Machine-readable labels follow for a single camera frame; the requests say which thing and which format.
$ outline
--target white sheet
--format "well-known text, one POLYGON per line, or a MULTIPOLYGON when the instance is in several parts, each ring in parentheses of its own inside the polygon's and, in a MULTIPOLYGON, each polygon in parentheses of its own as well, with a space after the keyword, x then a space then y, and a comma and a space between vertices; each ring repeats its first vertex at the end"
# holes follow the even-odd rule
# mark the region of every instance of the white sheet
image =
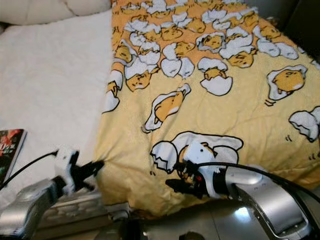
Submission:
MULTIPOLYGON (((112 62, 111 17, 108 10, 0 35, 0 129, 28 131, 13 172, 61 145, 91 161, 112 62)), ((53 176, 53 157, 36 163, 0 192, 0 209, 53 176)))

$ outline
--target bed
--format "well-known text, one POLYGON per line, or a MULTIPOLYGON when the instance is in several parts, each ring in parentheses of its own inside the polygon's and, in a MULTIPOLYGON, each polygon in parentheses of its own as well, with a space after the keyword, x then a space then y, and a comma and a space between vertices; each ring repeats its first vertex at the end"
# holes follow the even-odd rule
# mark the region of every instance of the bed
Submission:
MULTIPOLYGON (((111 16, 11 26, 0 35, 0 128, 28 132, 13 173, 60 146, 79 150, 79 164, 92 161, 112 62, 111 16)), ((47 157, 16 177, 0 192, 0 209, 22 188, 54 177, 54 164, 47 157)))
POLYGON ((95 148, 106 205, 128 203, 150 217, 207 201, 165 184, 180 178, 174 166, 194 141, 210 161, 319 185, 319 65, 256 7, 119 0, 112 32, 95 148))

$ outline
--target book cover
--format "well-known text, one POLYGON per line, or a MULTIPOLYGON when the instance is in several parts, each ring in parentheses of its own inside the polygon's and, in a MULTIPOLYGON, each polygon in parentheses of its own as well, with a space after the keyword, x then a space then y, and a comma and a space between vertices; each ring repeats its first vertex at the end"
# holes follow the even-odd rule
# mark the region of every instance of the book cover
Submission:
POLYGON ((0 185, 9 178, 26 134, 23 129, 0 130, 0 185))

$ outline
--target black cable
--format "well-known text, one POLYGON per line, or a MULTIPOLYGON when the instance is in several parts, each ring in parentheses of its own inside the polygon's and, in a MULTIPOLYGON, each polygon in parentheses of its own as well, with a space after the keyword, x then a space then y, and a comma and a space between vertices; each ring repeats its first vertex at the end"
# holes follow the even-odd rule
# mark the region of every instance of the black cable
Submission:
POLYGON ((245 166, 245 165, 240 165, 240 164, 235 164, 235 163, 229 163, 229 162, 204 162, 204 163, 199 163, 199 164, 194 164, 194 165, 197 168, 204 167, 204 166, 225 166, 225 167, 235 167, 235 168, 239 168, 239 169, 253 171, 253 172, 264 175, 264 176, 274 180, 277 184, 279 184, 281 186, 284 186, 286 184, 286 185, 292 186, 296 189, 299 189, 302 192, 308 194, 310 197, 312 197, 318 203, 320 203, 320 197, 318 197, 317 195, 315 195, 313 192, 309 191, 308 189, 304 188, 303 186, 300 186, 300 185, 298 185, 292 181, 289 181, 281 176, 278 176, 278 175, 275 175, 275 174, 272 174, 269 172, 265 172, 263 170, 255 168, 255 167, 245 166))
POLYGON ((10 183, 17 175, 19 175, 21 172, 23 172, 25 169, 27 169, 28 167, 30 167, 31 165, 35 164, 36 162, 38 162, 41 159, 44 159, 48 156, 57 156, 58 154, 58 150, 57 151, 53 151, 53 152, 49 152, 45 155, 42 155, 40 157, 38 157, 37 159, 29 162, 27 165, 23 166, 22 168, 20 168, 18 171, 16 171, 12 176, 10 176, 6 181, 3 182, 2 185, 0 185, 0 191, 6 186, 8 185, 8 183, 10 183))

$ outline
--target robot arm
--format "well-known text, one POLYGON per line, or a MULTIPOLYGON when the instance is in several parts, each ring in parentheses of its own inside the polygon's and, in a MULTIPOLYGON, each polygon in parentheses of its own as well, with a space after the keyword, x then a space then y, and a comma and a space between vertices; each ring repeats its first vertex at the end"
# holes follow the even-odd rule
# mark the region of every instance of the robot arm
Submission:
POLYGON ((92 189, 84 180, 96 175, 104 163, 90 162, 79 167, 76 165, 78 156, 78 151, 60 150, 55 164, 59 175, 25 187, 14 202, 0 211, 0 239, 30 239, 45 211, 62 195, 82 188, 92 189))
POLYGON ((222 167, 218 172, 213 170, 216 166, 198 168, 194 164, 200 161, 196 151, 210 154, 198 142, 190 145, 185 154, 188 161, 174 167, 184 178, 166 181, 175 192, 198 198, 203 195, 216 198, 219 194, 242 201, 254 209, 256 218, 273 240, 301 240, 310 235, 312 226, 303 209, 280 185, 262 174, 236 167, 222 167))

